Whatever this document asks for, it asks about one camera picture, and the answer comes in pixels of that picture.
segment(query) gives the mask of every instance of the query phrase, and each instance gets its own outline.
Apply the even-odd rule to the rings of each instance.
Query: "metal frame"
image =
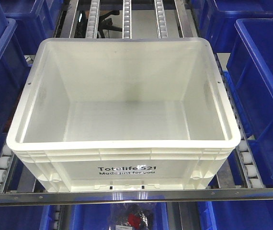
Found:
[[[76,28],[76,14],[80,10],[81,6],[78,6],[78,2],[82,0],[70,0],[67,7],[67,14],[63,23],[61,37],[73,37]],[[123,13],[123,38],[131,38],[131,10],[133,6],[131,0],[121,0],[120,9],[124,10]],[[92,0],[90,7],[89,23],[87,26],[86,38],[96,38],[98,17],[100,9],[100,0]],[[157,36],[166,37],[167,28],[165,20],[165,12],[162,0],[154,0],[154,9],[156,12],[157,22]],[[174,0],[174,9],[176,10],[177,24],[180,30],[180,37],[191,37],[191,23],[189,22],[186,7],[183,0]],[[165,23],[165,30],[161,27],[160,21]],[[216,63],[220,69],[221,76],[224,79],[223,71],[220,66],[218,57],[216,55]],[[242,127],[237,110],[233,103],[232,97],[229,93],[227,83],[224,81],[226,90],[228,92],[229,100],[234,109],[234,113],[238,118],[238,125]],[[155,191],[107,191],[107,192],[83,192],[83,193],[36,193],[32,192],[35,188],[36,180],[25,169],[22,173],[21,182],[27,182],[26,184],[19,185],[17,191],[7,191],[6,189],[0,194],[0,206],[21,206],[21,205],[50,205],[50,204],[88,204],[88,203],[122,203],[122,202],[172,202],[170,207],[173,207],[175,212],[179,210],[180,213],[189,213],[190,211],[183,211],[185,209],[184,204],[178,204],[176,202],[184,201],[207,201],[207,200],[263,200],[273,199],[273,188],[253,189],[249,181],[248,174],[244,168],[241,154],[236,149],[236,156],[238,160],[238,167],[241,170],[243,186],[235,186],[231,174],[231,169],[228,161],[226,161],[217,173],[217,181],[219,188],[208,187],[204,190],[155,190]],[[13,169],[10,171],[8,177],[13,177]],[[261,180],[261,176],[257,170],[257,176]],[[188,209],[194,209],[195,206],[190,206]],[[176,229],[187,229],[186,219],[181,219],[181,227]],[[189,229],[197,229],[197,224],[191,225]]]

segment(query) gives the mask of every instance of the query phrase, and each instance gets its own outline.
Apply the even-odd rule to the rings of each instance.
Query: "metal rail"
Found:
[[[60,37],[74,37],[75,31],[73,28],[76,28],[74,24],[76,23],[78,2],[79,0],[70,0]]]
[[[70,205],[129,202],[182,202],[218,200],[271,200],[273,188],[203,189],[169,191],[113,191],[83,193],[6,193],[0,206]]]
[[[167,38],[168,34],[163,0],[154,0],[154,4],[158,38]]]
[[[99,21],[99,8],[100,0],[92,0],[90,6],[90,13],[88,18],[87,30],[85,33],[85,38],[96,38],[98,21]]]
[[[188,15],[186,14],[186,8],[183,0],[174,0],[176,6],[176,17],[178,27],[181,31],[181,37],[193,37],[191,24],[188,19]]]
[[[122,38],[132,38],[131,0],[123,1],[123,36]]]
[[[17,157],[8,147],[3,147],[0,154],[0,193],[5,193],[12,180],[17,164]]]

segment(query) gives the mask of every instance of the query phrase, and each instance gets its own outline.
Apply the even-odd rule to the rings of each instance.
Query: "conveyor rack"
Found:
[[[154,0],[153,3],[143,1],[132,2],[131,0],[113,0],[111,3],[105,3],[104,0],[70,0],[68,4],[64,4],[63,11],[59,17],[58,30],[61,30],[60,37],[74,37],[77,15],[81,10],[89,10],[89,21],[86,28],[86,38],[94,39],[97,35],[97,23],[99,17],[99,10],[123,10],[123,39],[132,38],[131,28],[131,14],[133,10],[152,9],[156,13],[157,35],[159,38],[166,38],[167,22],[165,19],[164,9],[175,10],[176,21],[179,29],[180,37],[192,37],[191,20],[186,9],[189,5],[183,0]],[[219,67],[222,78],[224,74],[217,55],[216,63]],[[234,113],[237,118],[238,125],[242,130],[242,124],[233,103],[231,94],[227,83],[224,81],[225,87],[228,92],[229,100],[233,107]],[[242,144],[247,144],[245,134],[242,134]],[[14,169],[17,164],[17,158],[11,156],[11,163],[7,169],[4,182],[0,187],[0,206],[22,206],[22,205],[68,205],[68,204],[88,204],[88,203],[121,203],[121,202],[172,202],[168,205],[169,215],[177,216],[174,214],[179,210],[180,213],[186,212],[187,207],[189,210],[196,208],[195,202],[190,204],[181,203],[182,201],[208,201],[208,200],[260,200],[260,199],[273,199],[273,188],[265,188],[263,185],[259,171],[257,170],[256,163],[252,156],[251,149],[247,146],[248,151],[251,153],[251,164],[255,167],[256,183],[253,183],[248,177],[248,172],[244,166],[242,155],[240,154],[239,147],[235,149],[237,158],[237,166],[240,170],[242,181],[244,185],[235,185],[230,165],[228,161],[224,163],[222,168],[216,175],[218,181],[218,188],[207,187],[204,190],[184,190],[184,191],[108,191],[108,192],[83,192],[83,193],[47,193],[43,190],[37,192],[35,190],[38,183],[32,174],[24,167],[17,190],[9,190],[9,184],[14,176]],[[182,229],[186,226],[186,220],[179,220]]]

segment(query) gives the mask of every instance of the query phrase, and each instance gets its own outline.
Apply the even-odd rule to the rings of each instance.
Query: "red object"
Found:
[[[138,229],[141,224],[141,218],[133,215],[132,213],[128,216],[128,223],[132,226]]]

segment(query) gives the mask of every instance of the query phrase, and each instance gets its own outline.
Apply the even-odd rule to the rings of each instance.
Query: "white plastic crate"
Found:
[[[239,141],[201,38],[45,40],[7,138],[49,192],[203,189]]]

